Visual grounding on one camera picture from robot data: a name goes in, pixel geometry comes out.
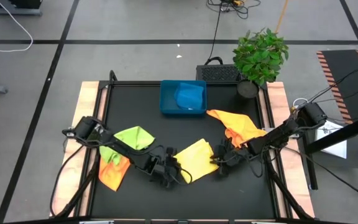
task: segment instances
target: plant pot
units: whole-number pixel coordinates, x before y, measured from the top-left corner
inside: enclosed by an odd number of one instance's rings
[[[237,83],[237,95],[242,99],[253,99],[259,93],[259,86],[249,80],[241,80]]]

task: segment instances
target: yellow cloth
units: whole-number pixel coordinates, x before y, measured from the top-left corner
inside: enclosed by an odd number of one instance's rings
[[[204,139],[200,139],[198,142],[187,147],[182,152],[179,152],[174,157],[178,159],[180,167],[187,170],[194,182],[202,176],[214,172],[219,166],[210,163],[210,157],[214,154],[211,146]],[[189,184],[190,176],[185,172],[181,171],[181,175],[184,180]]]
[[[257,129],[251,119],[244,114],[234,114],[219,110],[208,110],[210,116],[219,119],[225,125],[224,134],[227,138],[232,138],[232,144],[240,147],[241,143],[252,138],[264,136],[266,131]]]

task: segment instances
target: orange cloth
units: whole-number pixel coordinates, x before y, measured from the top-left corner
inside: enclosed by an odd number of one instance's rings
[[[117,191],[130,164],[129,159],[124,156],[121,157],[117,165],[113,162],[107,163],[104,159],[100,159],[99,180],[113,191]]]
[[[241,143],[252,138],[264,136],[266,131],[257,129],[252,120],[244,114],[234,114],[219,110],[208,110],[210,116],[219,119],[225,125],[224,134],[227,138],[232,138],[232,144],[240,147]]]

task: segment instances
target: cloth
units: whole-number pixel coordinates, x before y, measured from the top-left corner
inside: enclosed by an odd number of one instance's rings
[[[212,164],[210,157],[214,154],[211,146],[204,139],[200,139],[196,143],[179,152],[174,157],[180,163],[180,167],[187,170],[194,182],[202,176],[209,174],[219,168],[218,165]],[[184,180],[189,184],[190,176],[181,171]]]
[[[114,137],[136,150],[141,150],[154,141],[154,137],[139,126],[123,130]],[[99,180],[111,190],[117,191],[131,163],[128,158],[109,147],[101,146],[99,151]]]
[[[247,115],[219,110],[208,110],[206,113],[222,121],[226,127],[224,134],[227,138],[232,138],[231,142],[235,147],[240,147],[241,143],[266,134],[266,131],[257,129]]]

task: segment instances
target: blue bin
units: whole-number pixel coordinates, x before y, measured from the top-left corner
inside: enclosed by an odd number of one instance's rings
[[[200,109],[189,110],[189,107],[198,107],[198,97],[194,97],[194,93],[198,94],[201,89],[194,88],[200,86],[202,88],[202,102]],[[162,80],[160,87],[160,111],[163,114],[203,114],[206,111],[206,82],[198,80]]]

